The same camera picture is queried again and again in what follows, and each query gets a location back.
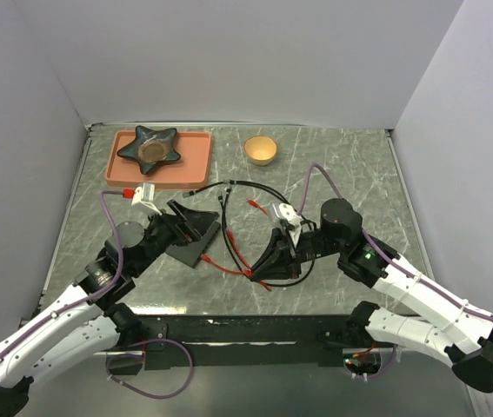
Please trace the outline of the black network switch box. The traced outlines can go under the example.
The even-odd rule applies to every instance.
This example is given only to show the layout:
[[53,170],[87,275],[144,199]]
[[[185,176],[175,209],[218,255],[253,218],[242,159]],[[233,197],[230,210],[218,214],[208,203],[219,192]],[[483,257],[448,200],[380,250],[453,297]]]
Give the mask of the black network switch box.
[[207,233],[198,242],[192,242],[186,246],[171,245],[165,254],[189,268],[195,268],[201,261],[212,241],[217,237],[221,224],[213,222]]

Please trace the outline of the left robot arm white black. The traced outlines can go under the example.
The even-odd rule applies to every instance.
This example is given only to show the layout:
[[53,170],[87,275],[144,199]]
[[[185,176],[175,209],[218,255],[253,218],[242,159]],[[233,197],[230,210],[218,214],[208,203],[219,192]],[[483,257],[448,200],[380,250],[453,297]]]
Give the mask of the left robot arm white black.
[[30,394],[92,355],[133,348],[140,321],[121,302],[167,248],[199,242],[219,217],[169,202],[146,204],[147,226],[113,224],[97,258],[41,313],[0,341],[0,416],[14,416]]

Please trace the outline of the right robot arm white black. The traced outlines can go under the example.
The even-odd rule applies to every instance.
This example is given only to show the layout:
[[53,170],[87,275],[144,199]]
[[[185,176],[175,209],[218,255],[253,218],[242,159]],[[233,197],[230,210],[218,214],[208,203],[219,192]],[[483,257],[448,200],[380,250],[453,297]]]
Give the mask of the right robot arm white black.
[[337,255],[338,268],[350,279],[414,312],[401,316],[360,302],[349,318],[354,344],[379,341],[426,354],[467,386],[493,392],[493,313],[454,295],[368,235],[362,216],[343,198],[326,201],[318,227],[308,231],[303,230],[306,220],[289,204],[273,203],[267,213],[273,229],[252,267],[252,280],[293,278],[303,263]]

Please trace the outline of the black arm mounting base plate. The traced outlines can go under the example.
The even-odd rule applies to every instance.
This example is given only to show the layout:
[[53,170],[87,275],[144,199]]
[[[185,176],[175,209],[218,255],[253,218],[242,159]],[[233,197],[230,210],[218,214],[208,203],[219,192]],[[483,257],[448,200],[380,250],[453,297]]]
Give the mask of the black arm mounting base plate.
[[147,370],[316,364],[341,367],[343,354],[374,341],[344,314],[140,315],[108,353],[142,352]]

